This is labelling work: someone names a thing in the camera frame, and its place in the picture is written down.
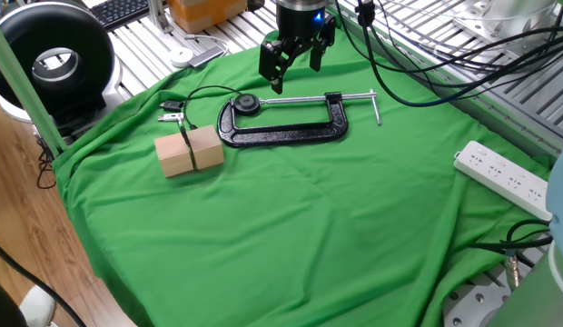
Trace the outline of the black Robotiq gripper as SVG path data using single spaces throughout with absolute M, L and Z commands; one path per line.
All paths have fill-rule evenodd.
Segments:
M 312 38 L 310 68 L 321 70 L 321 59 L 335 41 L 336 17 L 325 17 L 326 3 L 277 3 L 278 39 L 260 47 L 259 73 L 276 94 L 283 91 L 283 77 L 309 46 L 300 37 Z

